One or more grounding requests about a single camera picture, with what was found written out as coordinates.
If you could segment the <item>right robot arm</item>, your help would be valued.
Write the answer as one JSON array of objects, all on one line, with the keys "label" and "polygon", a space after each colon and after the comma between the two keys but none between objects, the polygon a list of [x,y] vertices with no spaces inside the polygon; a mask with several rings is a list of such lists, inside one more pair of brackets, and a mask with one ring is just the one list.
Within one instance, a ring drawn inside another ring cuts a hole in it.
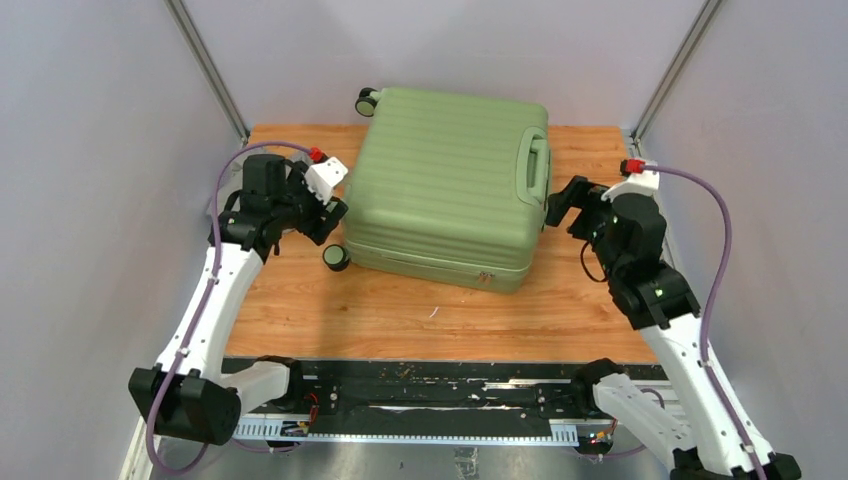
[{"label": "right robot arm", "polygon": [[658,184],[633,175],[607,187],[573,177],[548,198],[545,222],[579,214],[569,234],[591,248],[614,305],[654,352],[686,419],[679,421],[608,358],[575,374],[571,403],[584,417],[623,422],[672,479],[799,479],[800,465],[762,436],[732,393],[703,337],[705,319],[685,277],[662,258],[667,222]]}]

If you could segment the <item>green suitcase wheel front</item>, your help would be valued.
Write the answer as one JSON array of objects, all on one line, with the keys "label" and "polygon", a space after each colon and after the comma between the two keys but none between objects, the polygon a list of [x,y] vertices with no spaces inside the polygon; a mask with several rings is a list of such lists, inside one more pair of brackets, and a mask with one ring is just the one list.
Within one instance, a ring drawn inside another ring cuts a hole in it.
[{"label": "green suitcase wheel front", "polygon": [[322,260],[332,272],[342,272],[351,263],[350,253],[342,244],[328,245],[322,252]]}]

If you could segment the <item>green suitcase blue lining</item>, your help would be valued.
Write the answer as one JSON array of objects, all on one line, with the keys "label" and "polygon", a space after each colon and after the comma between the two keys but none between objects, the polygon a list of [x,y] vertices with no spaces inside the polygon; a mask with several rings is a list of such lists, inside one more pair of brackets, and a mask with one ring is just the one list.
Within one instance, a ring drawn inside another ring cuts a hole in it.
[{"label": "green suitcase blue lining", "polygon": [[[361,267],[511,294],[524,283],[552,184],[537,103],[379,89],[346,181],[344,245]],[[488,288],[481,271],[496,274]]]}]

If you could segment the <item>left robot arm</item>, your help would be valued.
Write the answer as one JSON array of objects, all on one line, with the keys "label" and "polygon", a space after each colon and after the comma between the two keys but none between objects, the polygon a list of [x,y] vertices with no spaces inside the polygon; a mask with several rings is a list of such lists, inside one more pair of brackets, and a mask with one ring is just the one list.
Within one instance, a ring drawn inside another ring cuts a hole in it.
[{"label": "left robot arm", "polygon": [[306,400],[300,361],[261,356],[234,374],[222,370],[248,290],[282,237],[297,232],[322,245],[347,211],[336,194],[348,174],[335,157],[248,156],[239,186],[212,202],[202,274],[171,340],[153,366],[137,368],[128,389],[154,434],[223,445],[239,421],[271,402],[283,413]]}]

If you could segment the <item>metal zipper pull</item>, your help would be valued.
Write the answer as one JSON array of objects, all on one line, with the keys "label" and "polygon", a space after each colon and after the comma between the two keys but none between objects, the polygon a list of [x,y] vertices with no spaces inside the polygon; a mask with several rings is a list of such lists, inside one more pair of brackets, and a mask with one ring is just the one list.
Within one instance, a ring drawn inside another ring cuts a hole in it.
[{"label": "metal zipper pull", "polygon": [[495,278],[495,276],[496,276],[496,274],[495,274],[495,273],[493,273],[493,272],[490,272],[490,271],[481,271],[481,272],[479,273],[478,277],[477,277],[477,284],[478,284],[481,288],[488,288],[488,287],[491,285],[491,283],[492,283],[493,279]]}]

